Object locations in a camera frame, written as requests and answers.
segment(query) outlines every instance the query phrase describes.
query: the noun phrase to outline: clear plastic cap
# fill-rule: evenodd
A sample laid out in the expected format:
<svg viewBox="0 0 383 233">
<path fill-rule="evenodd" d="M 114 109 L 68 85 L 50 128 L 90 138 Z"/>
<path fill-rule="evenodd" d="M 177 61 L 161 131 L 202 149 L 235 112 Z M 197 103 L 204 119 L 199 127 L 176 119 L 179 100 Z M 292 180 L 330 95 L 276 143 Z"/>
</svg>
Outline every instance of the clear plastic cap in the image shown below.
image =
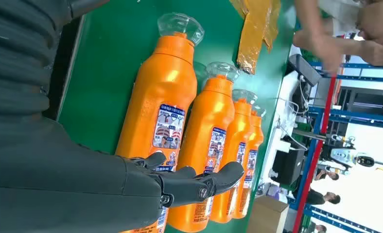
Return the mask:
<svg viewBox="0 0 383 233">
<path fill-rule="evenodd" d="M 233 101 L 245 100 L 246 103 L 254 104 L 257 100 L 257 95 L 251 91 L 244 89 L 234 89 L 232 92 Z"/>
<path fill-rule="evenodd" d="M 252 115 L 258 116 L 258 117 L 264 117 L 264 115 L 266 115 L 266 109 L 258 106 L 257 104 L 254 104 L 252 106 Z"/>
<path fill-rule="evenodd" d="M 234 65 L 226 62 L 212 62 L 207 65 L 206 69 L 210 78 L 217 77 L 218 75 L 223 75 L 233 83 L 240 75 L 239 70 Z"/>
<path fill-rule="evenodd" d="M 176 35 L 188 39 L 194 45 L 200 43 L 204 36 L 202 26 L 192 17 L 180 13 L 168 13 L 157 20 L 160 35 Z"/>
</svg>

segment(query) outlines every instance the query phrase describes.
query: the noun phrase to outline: metal rack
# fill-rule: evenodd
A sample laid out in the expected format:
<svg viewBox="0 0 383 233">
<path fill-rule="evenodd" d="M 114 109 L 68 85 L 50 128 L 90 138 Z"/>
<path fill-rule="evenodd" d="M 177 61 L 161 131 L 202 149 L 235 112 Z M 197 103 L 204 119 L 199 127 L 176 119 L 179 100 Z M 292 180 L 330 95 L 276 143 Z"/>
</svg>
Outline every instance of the metal rack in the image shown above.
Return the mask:
<svg viewBox="0 0 383 233">
<path fill-rule="evenodd" d="M 321 66 L 321 63 L 311 63 L 312 66 Z M 343 67 L 348 68 L 359 68 L 361 69 L 359 76 L 345 76 L 345 75 L 338 75 L 338 79 L 346 79 L 346 80 L 359 80 L 359 81 L 375 81 L 375 82 L 383 82 L 383 78 L 373 78 L 373 77 L 362 77 L 362 70 L 363 69 L 383 69 L 383 67 L 374 67 L 368 64 L 343 64 Z M 327 75 L 322 75 L 324 78 L 330 78 Z M 319 134 L 320 128 L 322 126 L 322 117 L 323 117 L 323 108 L 319 107 L 309 107 L 309 114 L 313 117 L 315 117 L 315 125 L 313 128 L 314 134 Z M 330 121 L 333 122 L 344 122 L 344 123 L 353 123 L 353 124 L 360 124 L 360 125 L 368 125 L 368 126 L 374 126 L 374 127 L 381 127 L 383 128 L 383 116 L 381 115 L 374 115 L 374 114 L 365 114 L 365 113 L 355 113 L 355 112 L 348 112 L 344 110 L 330 110 Z M 300 181 L 299 191 L 298 193 L 302 193 L 305 183 L 306 183 L 306 177 L 308 176 L 309 170 L 311 168 L 311 161 L 313 159 L 313 154 L 316 149 L 317 140 L 313 139 L 310 144 L 310 148 L 308 151 L 308 155 L 305 161 L 303 176 Z M 300 204 L 301 195 L 298 195 L 296 200 L 290 200 L 290 208 L 294 210 L 298 210 L 299 204 Z M 333 226 L 339 227 L 345 231 L 352 232 L 352 233 L 378 233 L 378 231 L 365 227 L 361 224 L 357 224 L 355 222 L 352 222 L 350 220 L 347 220 L 343 217 L 336 216 L 334 214 L 331 214 L 329 212 L 320 210 L 316 207 L 310 206 L 306 204 L 303 214 L 307 216 L 312 216 L 317 219 L 320 219 L 328 224 L 331 224 Z"/>
</svg>

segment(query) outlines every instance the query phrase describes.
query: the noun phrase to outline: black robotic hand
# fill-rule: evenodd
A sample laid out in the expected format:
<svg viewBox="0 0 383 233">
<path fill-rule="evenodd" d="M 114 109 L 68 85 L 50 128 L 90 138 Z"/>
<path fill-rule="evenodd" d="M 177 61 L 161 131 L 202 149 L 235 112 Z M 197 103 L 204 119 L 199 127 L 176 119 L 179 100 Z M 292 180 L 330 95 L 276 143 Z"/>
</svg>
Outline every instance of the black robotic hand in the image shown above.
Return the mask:
<svg viewBox="0 0 383 233">
<path fill-rule="evenodd" d="M 41 112 L 59 30 L 107 0 L 0 0 L 0 233 L 115 233 L 148 226 L 163 206 L 195 203 L 242 176 L 155 172 L 161 155 L 129 160 L 81 147 Z"/>
<path fill-rule="evenodd" d="M 153 171 L 163 164 L 166 157 L 156 152 L 146 159 L 131 159 L 144 173 L 153 178 L 161 187 L 161 205 L 176 207 L 204 201 L 206 198 L 231 189 L 242 177 L 244 170 L 237 162 L 228 163 L 218 173 L 204 173 L 196 176 L 192 167 L 183 167 L 176 172 Z"/>
</svg>

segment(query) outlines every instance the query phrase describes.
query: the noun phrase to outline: blue metal frame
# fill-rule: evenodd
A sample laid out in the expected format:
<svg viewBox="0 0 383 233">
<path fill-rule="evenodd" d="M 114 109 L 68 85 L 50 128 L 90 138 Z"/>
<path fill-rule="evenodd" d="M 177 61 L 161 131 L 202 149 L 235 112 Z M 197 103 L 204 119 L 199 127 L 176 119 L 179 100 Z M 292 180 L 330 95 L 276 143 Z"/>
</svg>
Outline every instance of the blue metal frame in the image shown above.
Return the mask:
<svg viewBox="0 0 383 233">
<path fill-rule="evenodd" d="M 310 62 L 310 65 L 313 67 L 321 67 L 321 62 Z M 342 67 L 344 68 L 358 68 L 361 69 L 359 76 L 347 76 L 347 75 L 338 75 L 338 79 L 343 80 L 357 80 L 357 81 L 374 81 L 374 82 L 383 82 L 383 78 L 373 78 L 373 77 L 362 77 L 362 71 L 363 69 L 383 69 L 383 67 L 374 67 L 369 64 L 356 64 L 356 63 L 343 63 Z M 321 70 L 317 70 L 322 77 L 324 78 L 330 78 L 330 76 L 326 75 L 325 72 Z M 320 128 L 322 126 L 322 117 L 323 117 L 323 108 L 317 108 L 317 107 L 309 107 L 309 114 L 315 115 L 316 121 L 313 133 L 319 134 Z M 330 112 L 330 120 L 332 121 L 338 121 L 338 122 L 345 122 L 345 123 L 354 123 L 354 124 L 360 124 L 360 125 L 368 125 L 368 126 L 374 126 L 374 127 L 381 127 L 383 128 L 383 116 L 381 115 L 372 115 L 372 114 L 364 114 L 364 113 L 354 113 L 354 112 L 347 112 L 347 111 L 341 111 L 341 110 L 335 110 L 332 109 Z M 308 156 L 305 162 L 305 167 L 303 171 L 303 176 L 300 181 L 300 186 L 298 190 L 297 199 L 294 200 L 292 198 L 288 198 L 288 203 L 290 205 L 291 209 L 297 210 L 300 203 L 301 193 L 303 191 L 307 175 L 310 170 L 312 158 L 314 151 L 316 149 L 317 140 L 313 139 L 311 141 L 311 145 L 309 147 Z M 315 217 L 317 219 L 320 219 L 328 224 L 331 224 L 333 226 L 339 227 L 343 230 L 346 230 L 348 232 L 352 233 L 380 233 L 378 231 L 375 231 L 371 228 L 362 226 L 360 224 L 354 223 L 352 221 L 349 221 L 345 218 L 342 218 L 340 216 L 336 216 L 334 214 L 331 214 L 329 212 L 326 212 L 324 210 L 318 209 L 316 207 L 310 206 L 306 204 L 306 207 L 304 209 L 304 214 L 308 216 Z M 349 225 L 362 229 L 363 231 L 356 230 L 355 228 L 350 227 Z"/>
<path fill-rule="evenodd" d="M 309 64 L 313 67 L 321 67 L 322 63 L 321 62 L 309 62 Z M 362 71 L 363 69 L 383 69 L 383 67 L 374 67 L 369 64 L 360 64 L 360 63 L 343 63 L 341 65 L 344 68 L 357 68 L 361 69 L 359 76 L 350 76 L 350 75 L 338 75 L 337 79 L 343 79 L 343 80 L 357 80 L 357 81 L 372 81 L 372 82 L 382 82 L 383 83 L 383 78 L 374 78 L 374 77 L 362 77 Z M 319 72 L 323 78 L 331 78 L 330 75 L 327 75 L 325 72 L 322 70 L 316 70 Z"/>
<path fill-rule="evenodd" d="M 321 220 L 321 221 L 324 221 L 324 222 L 326 222 L 326 223 L 328 223 L 328 224 L 330 224 L 330 225 L 336 226 L 336 227 L 338 227 L 338 228 L 340 228 L 340 229 L 343 229 L 343 230 L 345 230 L 345 231 L 348 231 L 348 232 L 352 232 L 352 233 L 365 233 L 365 232 L 356 230 L 356 229 L 354 229 L 354 228 L 352 228 L 352 227 L 350 227 L 350 226 L 347 226 L 347 225 L 345 225 L 345 224 L 335 222 L 335 221 L 333 221 L 333 220 L 331 220 L 331 219 L 328 219 L 327 217 L 324 217 L 324 216 L 322 216 L 322 215 L 313 213 L 311 210 L 306 210 L 306 209 L 305 209 L 305 210 L 303 211 L 303 214 L 308 215 L 308 216 L 311 216 L 311 217 L 314 217 L 314 218 L 317 218 L 317 219 L 319 219 L 319 220 Z"/>
<path fill-rule="evenodd" d="M 311 115 L 316 116 L 315 126 L 313 133 L 318 134 L 320 132 L 320 128 L 322 125 L 322 117 L 323 117 L 323 108 L 317 108 L 317 107 L 309 107 L 309 113 Z M 347 122 L 347 123 L 355 123 L 355 124 L 361 124 L 361 125 L 369 125 L 369 126 L 375 126 L 375 127 L 382 127 L 383 128 L 383 116 L 380 115 L 373 115 L 373 114 L 363 114 L 363 113 L 354 113 L 354 112 L 348 112 L 348 111 L 342 111 L 342 110 L 331 110 L 330 120 L 332 121 L 339 121 L 339 122 Z M 288 198 L 289 206 L 291 209 L 297 210 L 300 203 L 300 197 L 301 193 L 304 188 L 304 184 L 306 182 L 307 175 L 310 170 L 313 154 L 316 148 L 317 140 L 313 139 L 311 141 L 311 145 L 309 147 L 308 156 L 305 162 L 305 168 L 303 171 L 303 176 L 300 181 L 300 186 L 298 190 L 297 199 L 291 199 Z M 375 231 L 371 228 L 362 226 L 360 224 L 357 224 L 355 222 L 349 221 L 343 217 L 331 214 L 329 212 L 326 212 L 324 210 L 318 209 L 316 207 L 313 207 L 311 205 L 306 204 L 304 214 L 308 216 L 315 217 L 319 220 L 322 220 L 328 224 L 331 224 L 333 226 L 339 227 L 345 231 L 352 232 L 352 233 L 380 233 L 378 231 Z M 363 231 L 356 230 L 355 228 L 350 227 L 349 225 L 362 229 Z"/>
<path fill-rule="evenodd" d="M 317 107 L 309 107 L 309 113 L 312 115 L 321 115 L 321 111 L 323 108 Z M 343 110 L 331 110 L 331 116 L 329 118 L 332 121 L 345 122 L 345 123 L 353 123 L 360 125 L 368 125 L 374 127 L 383 128 L 383 116 L 382 115 L 374 115 L 367 113 L 354 113 Z"/>
<path fill-rule="evenodd" d="M 363 226 L 361 224 L 357 224 L 355 222 L 352 222 L 352 221 L 347 220 L 347 219 L 345 219 L 343 217 L 331 214 L 331 213 L 329 213 L 327 211 L 321 210 L 321 209 L 316 208 L 314 206 L 311 206 L 309 204 L 306 204 L 304 213 L 305 213 L 305 215 L 315 217 L 315 218 L 317 218 L 319 220 L 322 220 L 322 221 L 324 221 L 326 223 L 329 223 L 329 224 L 331 224 L 333 226 L 339 227 L 339 228 L 344 229 L 344 230 L 349 231 L 349 232 L 360 233 L 361 231 L 358 231 L 358 230 L 356 230 L 356 229 L 354 229 L 352 227 L 349 227 L 349 226 L 347 226 L 345 224 L 342 224 L 340 222 L 346 223 L 348 225 L 351 225 L 353 227 L 359 228 L 359 229 L 364 230 L 364 231 L 369 232 L 369 233 L 380 233 L 379 231 L 376 231 L 376 230 L 374 230 L 372 228 Z"/>
<path fill-rule="evenodd" d="M 323 118 L 323 111 L 324 111 L 324 109 L 320 108 L 320 109 L 316 109 L 316 111 L 318 111 L 319 114 L 316 117 L 313 133 L 314 134 L 319 134 L 320 133 L 320 128 L 322 127 L 322 118 Z M 305 161 L 305 167 L 304 167 L 304 170 L 303 170 L 302 179 L 300 180 L 299 190 L 297 191 L 296 201 L 290 207 L 290 208 L 292 208 L 294 210 L 297 210 L 298 207 L 299 207 L 300 198 L 301 198 L 302 192 L 303 192 L 303 187 L 305 186 L 305 183 L 306 183 L 306 178 L 307 178 L 308 173 L 309 173 L 309 169 L 310 169 L 310 165 L 312 163 L 313 153 L 314 153 L 314 150 L 316 148 L 316 145 L 317 145 L 317 140 L 313 139 L 311 141 L 311 143 L 310 143 L 310 147 L 309 147 L 309 151 L 308 151 L 308 156 L 307 156 L 306 161 Z"/>
<path fill-rule="evenodd" d="M 309 62 L 309 64 L 313 67 L 321 67 L 321 62 Z M 341 67 L 344 68 L 357 68 L 357 69 L 383 69 L 383 67 L 375 67 L 365 63 L 343 63 Z"/>
<path fill-rule="evenodd" d="M 323 74 L 323 78 L 330 78 L 329 75 Z M 382 82 L 383 78 L 374 78 L 374 77 L 362 77 L 362 76 L 350 76 L 350 75 L 338 75 L 337 79 L 343 80 L 357 80 L 357 81 L 372 81 L 372 82 Z"/>
</svg>

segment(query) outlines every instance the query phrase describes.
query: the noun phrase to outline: plastic bottle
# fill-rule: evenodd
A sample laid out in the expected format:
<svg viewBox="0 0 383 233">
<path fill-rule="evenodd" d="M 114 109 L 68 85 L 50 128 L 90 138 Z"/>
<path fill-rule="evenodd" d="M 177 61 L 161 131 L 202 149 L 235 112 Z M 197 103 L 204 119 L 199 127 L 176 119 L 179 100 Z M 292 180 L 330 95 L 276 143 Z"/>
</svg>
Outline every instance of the plastic bottle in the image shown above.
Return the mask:
<svg viewBox="0 0 383 233">
<path fill-rule="evenodd" d="M 233 90 L 234 120 L 227 128 L 225 152 L 220 163 L 220 169 L 228 162 L 237 161 L 243 164 L 247 141 L 252 134 L 250 115 L 257 96 L 246 90 Z M 236 206 L 238 182 L 229 191 L 214 197 L 210 220 L 218 223 L 227 223 L 233 217 Z"/>
<path fill-rule="evenodd" d="M 226 129 L 234 118 L 233 82 L 239 73 L 233 65 L 213 62 L 210 78 L 194 100 L 180 150 L 178 167 L 191 166 L 197 174 L 218 172 Z M 168 223 L 183 232 L 199 232 L 209 221 L 213 197 L 198 204 L 170 208 Z"/>
<path fill-rule="evenodd" d="M 194 46 L 204 31 L 195 19 L 178 13 L 161 16 L 157 24 L 161 37 L 137 74 L 116 154 L 144 158 L 160 151 L 167 160 L 157 170 L 173 171 L 186 112 L 197 92 Z M 156 223 L 136 232 L 163 232 L 166 218 L 164 208 Z"/>
<path fill-rule="evenodd" d="M 233 218 L 244 218 L 247 214 L 258 148 L 263 143 L 264 139 L 263 132 L 261 130 L 261 118 L 264 116 L 266 111 L 261 109 L 259 106 L 253 106 L 252 109 L 250 117 L 252 133 L 247 141 L 246 155 L 244 156 L 243 162 L 245 175 L 240 180 L 239 188 L 237 190 L 237 201 Z"/>
</svg>

